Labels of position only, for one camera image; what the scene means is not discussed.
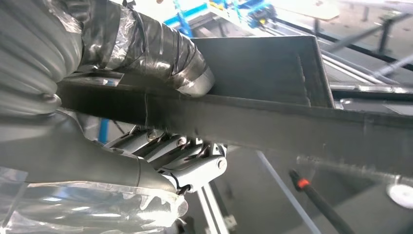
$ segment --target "blue metal frame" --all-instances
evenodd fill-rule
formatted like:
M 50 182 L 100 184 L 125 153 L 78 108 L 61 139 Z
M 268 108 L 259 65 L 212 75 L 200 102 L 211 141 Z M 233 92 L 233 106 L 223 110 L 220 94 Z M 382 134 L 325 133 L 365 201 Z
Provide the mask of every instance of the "blue metal frame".
M 202 11 L 205 11 L 205 10 L 207 10 L 207 9 L 208 9 L 208 4 L 207 4 L 207 3 L 204 3 L 204 4 L 200 5 L 200 6 L 194 7 L 194 8 L 192 8 L 192 9 L 189 9 L 189 10 L 186 10 L 186 11 L 181 11 L 181 12 L 180 12 L 180 15 L 181 15 L 181 17 L 183 17 L 183 18 L 185 19 L 185 18 L 187 18 L 187 17 L 194 16 L 194 15 L 196 15 L 196 14 L 202 12 Z M 179 16 L 178 16 L 178 15 L 179 15 L 179 14 L 177 14 L 176 16 L 174 16 L 174 17 L 172 17 L 172 18 L 170 18 L 170 19 L 167 19 L 166 21 L 164 21 L 164 24 L 166 24 L 166 25 L 168 25 L 168 26 L 173 26 L 173 25 L 175 25 L 175 24 L 177 24 L 177 23 L 180 24 L 181 22 L 180 22 L 180 19 L 179 19 Z
M 177 11 L 178 21 L 181 24 L 179 31 L 188 37 L 192 37 L 191 27 L 188 21 L 185 19 L 184 13 L 182 12 L 181 5 L 179 4 L 179 0 L 174 0 L 173 3 L 175 4 L 175 10 Z

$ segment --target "steel beam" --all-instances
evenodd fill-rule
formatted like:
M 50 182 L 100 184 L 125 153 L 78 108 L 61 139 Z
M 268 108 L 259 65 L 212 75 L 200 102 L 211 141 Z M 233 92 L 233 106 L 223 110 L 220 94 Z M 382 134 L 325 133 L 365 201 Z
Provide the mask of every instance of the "steel beam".
M 296 24 L 294 24 L 294 23 L 291 23 L 291 22 L 282 20 L 282 19 L 280 19 L 280 18 L 278 18 L 278 22 L 283 23 L 283 24 L 285 24 L 285 25 L 288 25 L 288 26 L 290 26 L 290 27 L 296 28 L 296 29 L 298 29 L 298 30 L 301 30 L 301 31 L 303 31 L 303 32 L 305 32 L 305 33 L 309 33 L 309 34 L 312 34 L 312 33 L 313 33 L 312 30 L 309 29 L 309 28 L 306 28 L 306 27 L 303 27 L 303 26 L 300 26 L 300 25 L 296 25 Z M 318 37 L 319 37 L 319 38 L 322 38 L 322 39 L 325 39 L 325 40 L 328 40 L 328 41 L 331 41 L 331 42 L 338 42 L 338 41 L 340 41 L 340 39 L 337 38 L 335 35 L 331 35 L 331 34 L 328 34 L 328 33 L 326 33 L 326 32 L 324 32 L 324 33 L 319 33 Z M 379 54 L 379 53 L 377 53 L 377 51 L 374 51 L 374 50 L 372 50 L 372 49 L 370 49 L 370 48 L 362 47 L 362 46 L 355 45 L 355 44 L 350 44 L 350 45 L 348 45 L 347 47 L 350 48 L 350 49 L 352 49 L 352 50 L 355 50 L 355 51 L 357 51 L 357 52 L 360 52 L 360 53 L 362 53 L 362 54 L 369 55 L 369 56 L 371 56 L 371 57 L 373 57 L 373 58 L 376 58 L 376 59 L 379 59 L 379 60 L 382 60 L 382 61 L 385 61 L 385 62 L 395 62 L 395 61 L 397 61 L 397 59 L 395 59 L 395 58 L 393 58 L 393 57 L 391 57 L 391 56 L 384 55 L 384 54 Z M 411 63 L 406 64 L 406 65 L 403 66 L 403 68 L 405 68 L 405 69 L 407 69 L 407 70 L 409 70 L 409 71 L 413 71 L 413 64 L 411 64 Z
M 205 140 L 413 176 L 413 117 L 63 81 L 63 107 Z
M 363 18 L 361 19 L 361 21 L 367 22 L 369 20 L 369 11 L 370 8 L 368 6 L 365 6 L 363 10 Z
M 314 18 L 314 28 L 313 28 L 314 36 L 318 36 L 320 34 L 320 20 Z
M 409 15 L 409 14 L 401 14 L 401 15 L 398 15 L 398 16 L 392 18 L 392 19 L 387 20 L 387 21 L 384 22 L 382 25 L 378 25 L 378 26 L 369 28 L 369 29 L 367 29 L 367 30 L 364 30 L 364 31 L 362 31 L 362 32 L 360 32 L 360 33 L 357 33 L 357 34 L 355 34 L 355 35 L 351 35 L 351 36 L 348 36 L 348 37 L 346 37 L 346 38 L 343 38 L 342 40 L 340 40 L 340 41 L 336 42 L 335 44 L 331 45 L 326 51 L 333 53 L 333 52 L 335 52 L 335 51 L 337 51 L 337 50 L 340 50 L 340 49 L 342 49 L 342 48 L 345 48 L 345 47 L 347 47 L 347 46 L 349 46 L 349 45 L 351 45 L 351 44 L 353 44 L 353 43 L 355 43 L 355 42 L 357 42 L 357 41 L 359 41 L 359 40 L 361 40 L 361 39 L 363 39 L 363 38 L 365 38 L 365 37 L 368 37 L 368 36 L 370 36 L 370 35 L 378 32 L 378 31 L 380 31 L 380 30 L 382 30 L 382 29 L 383 29 L 383 36 L 384 36 L 384 33 L 388 33 L 388 32 L 389 32 L 390 26 L 391 26 L 393 23 L 396 23 L 396 22 L 398 22 L 398 21 L 407 19 L 407 18 L 409 18 L 410 16 L 411 16 L 411 15 Z
M 405 66 L 406 64 L 409 64 L 413 61 L 413 54 L 404 57 L 400 60 L 397 60 L 395 62 L 389 63 L 386 66 L 378 69 L 377 71 L 373 72 L 373 77 L 379 77 L 379 76 L 386 76 L 392 72 L 394 72 L 396 69 Z

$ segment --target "plastic protective cover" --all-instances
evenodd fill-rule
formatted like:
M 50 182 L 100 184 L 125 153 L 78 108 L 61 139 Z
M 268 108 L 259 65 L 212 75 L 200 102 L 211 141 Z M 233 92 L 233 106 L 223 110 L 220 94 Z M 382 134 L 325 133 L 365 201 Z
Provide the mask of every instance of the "plastic protective cover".
M 26 176 L 0 168 L 2 232 L 153 233 L 188 209 L 183 196 L 163 190 L 85 181 L 27 184 Z

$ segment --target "cable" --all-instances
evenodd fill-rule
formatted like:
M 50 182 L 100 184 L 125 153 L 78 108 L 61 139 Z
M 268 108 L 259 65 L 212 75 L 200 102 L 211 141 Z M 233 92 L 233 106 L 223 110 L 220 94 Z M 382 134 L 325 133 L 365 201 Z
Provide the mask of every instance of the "cable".
M 318 227 L 314 224 L 314 222 L 311 220 L 310 216 L 305 212 L 305 210 L 302 208 L 300 203 L 297 201 L 297 199 L 294 197 L 294 195 L 291 193 L 291 191 L 287 188 L 287 186 L 284 184 L 282 181 L 281 177 L 278 175 L 278 173 L 274 170 L 274 168 L 271 166 L 271 164 L 268 162 L 267 158 L 261 151 L 257 151 L 258 157 L 261 159 L 263 162 L 264 166 L 267 168 L 267 170 L 271 173 L 273 178 L 276 180 L 278 185 L 280 186 L 281 190 L 285 193 L 287 196 L 288 200 L 290 200 L 291 204 L 294 206 L 294 208 L 297 210 L 298 214 L 301 216 L 305 224 L 307 224 L 308 228 L 311 230 L 313 234 L 321 234 L 320 230 Z
M 297 191 L 304 191 L 308 198 L 314 203 L 314 205 L 320 210 L 320 212 L 328 219 L 333 227 L 340 234 L 354 234 L 355 232 L 351 227 L 342 219 L 336 211 L 328 204 L 328 202 L 317 193 L 317 191 L 311 186 L 311 183 L 300 176 L 300 174 L 291 170 L 289 172 L 291 180 Z
M 113 120 L 113 123 L 115 124 L 115 126 L 119 129 L 119 131 L 120 131 L 122 134 L 125 134 L 125 131 L 123 131 L 123 129 L 120 127 L 120 125 L 119 125 L 115 120 Z

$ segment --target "bolt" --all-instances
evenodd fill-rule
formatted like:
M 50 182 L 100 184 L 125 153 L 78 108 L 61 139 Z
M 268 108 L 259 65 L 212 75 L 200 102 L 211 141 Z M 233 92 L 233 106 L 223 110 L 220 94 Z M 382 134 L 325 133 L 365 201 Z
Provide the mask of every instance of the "bolt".
M 187 143 L 187 139 L 185 137 L 181 137 L 178 140 L 177 146 L 185 145 Z
M 220 170 L 226 168 L 226 160 L 225 160 L 225 159 L 221 159 L 221 160 L 218 162 L 218 168 L 219 168 Z
M 155 132 L 150 132 L 148 133 L 148 141 L 153 141 L 156 139 L 156 133 Z

